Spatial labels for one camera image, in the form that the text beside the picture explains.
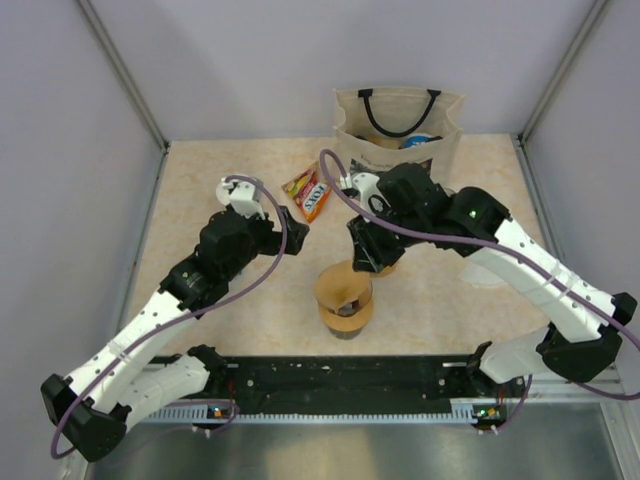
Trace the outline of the brown paper coffee filter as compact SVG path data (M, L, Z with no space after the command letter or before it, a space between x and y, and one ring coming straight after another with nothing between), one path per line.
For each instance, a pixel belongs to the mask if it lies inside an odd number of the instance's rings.
M350 260L326 268L314 285L318 304L333 314L353 316L372 299L372 283L367 272L355 271Z

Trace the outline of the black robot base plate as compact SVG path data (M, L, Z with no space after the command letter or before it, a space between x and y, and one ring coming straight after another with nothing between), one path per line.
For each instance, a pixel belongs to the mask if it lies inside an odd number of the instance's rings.
M421 398L516 399L520 380L497 384L466 368L466 355L225 356L191 399L233 400L251 413L415 405Z

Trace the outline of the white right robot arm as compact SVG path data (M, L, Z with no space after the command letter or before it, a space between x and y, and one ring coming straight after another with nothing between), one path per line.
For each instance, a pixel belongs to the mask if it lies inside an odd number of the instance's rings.
M426 169L403 163L389 171L347 174L342 192L359 203L349 229L356 271L381 273L419 243L451 249L513 287L548 318L546 327L503 343L481 344L467 365L467 384L492 394L516 377L553 372L587 383L613 364L636 300L584 281L534 241L488 192L449 194Z

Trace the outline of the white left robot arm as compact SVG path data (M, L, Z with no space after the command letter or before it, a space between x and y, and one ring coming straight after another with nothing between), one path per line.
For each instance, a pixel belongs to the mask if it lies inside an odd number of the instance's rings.
M108 456L138 422L171 402L201 392L216 396L227 374L216 354L194 354L150 374L143 369L175 336L212 306L229 304L231 281L257 256L281 260L302 250L309 226L279 209L275 228L267 214L245 217L232 208L215 213L194 251L171 268L140 312L98 353L67 375L52 374L40 387L55 437L96 462Z

